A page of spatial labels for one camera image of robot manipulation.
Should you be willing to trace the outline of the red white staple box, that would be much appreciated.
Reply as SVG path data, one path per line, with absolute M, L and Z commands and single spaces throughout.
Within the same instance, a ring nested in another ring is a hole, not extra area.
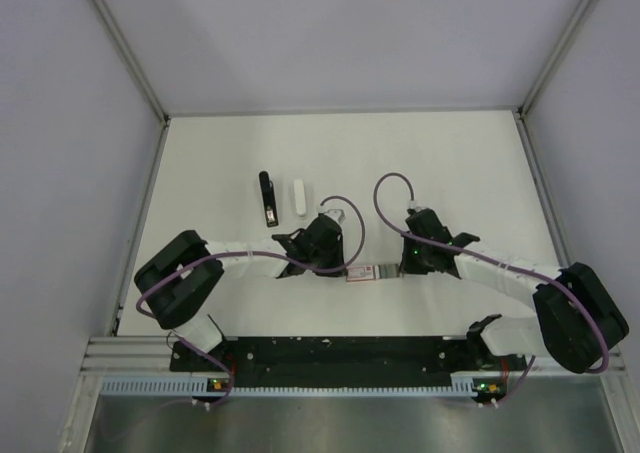
M 346 269 L 347 282 L 376 281 L 377 278 L 378 268 L 376 265 L 350 266 Z

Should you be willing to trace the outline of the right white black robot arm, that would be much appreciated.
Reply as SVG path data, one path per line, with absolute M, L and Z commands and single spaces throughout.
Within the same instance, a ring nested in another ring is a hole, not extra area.
M 409 209 L 406 225 L 403 272 L 447 274 L 532 310 L 522 318 L 491 314 L 469 327 L 466 353 L 478 368 L 520 354 L 551 357 L 570 372 L 586 373 L 629 333 L 620 309 L 586 264 L 540 265 L 487 249 L 475 235 L 452 235 L 428 208 Z

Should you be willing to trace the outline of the white stapler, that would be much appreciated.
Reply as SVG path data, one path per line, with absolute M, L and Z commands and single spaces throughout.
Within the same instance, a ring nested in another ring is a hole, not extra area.
M 305 218 L 308 214 L 306 188 L 302 179 L 293 181 L 293 206 L 297 217 Z

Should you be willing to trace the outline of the black stapler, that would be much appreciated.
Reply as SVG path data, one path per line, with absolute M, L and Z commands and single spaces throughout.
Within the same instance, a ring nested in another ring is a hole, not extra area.
M 268 228 L 277 227 L 279 225 L 279 218 L 273 182 L 267 171 L 261 171 L 258 174 L 258 180 L 266 226 Z

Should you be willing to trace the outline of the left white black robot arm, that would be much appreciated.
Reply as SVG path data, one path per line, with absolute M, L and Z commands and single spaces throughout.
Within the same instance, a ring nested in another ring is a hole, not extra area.
M 284 279 L 303 274 L 338 276 L 344 264 L 344 212 L 320 213 L 306 228 L 253 243 L 207 243 L 194 230 L 177 235 L 134 275 L 159 326 L 193 345 L 192 357 L 205 369 L 226 360 L 224 336 L 202 307 L 223 278 Z

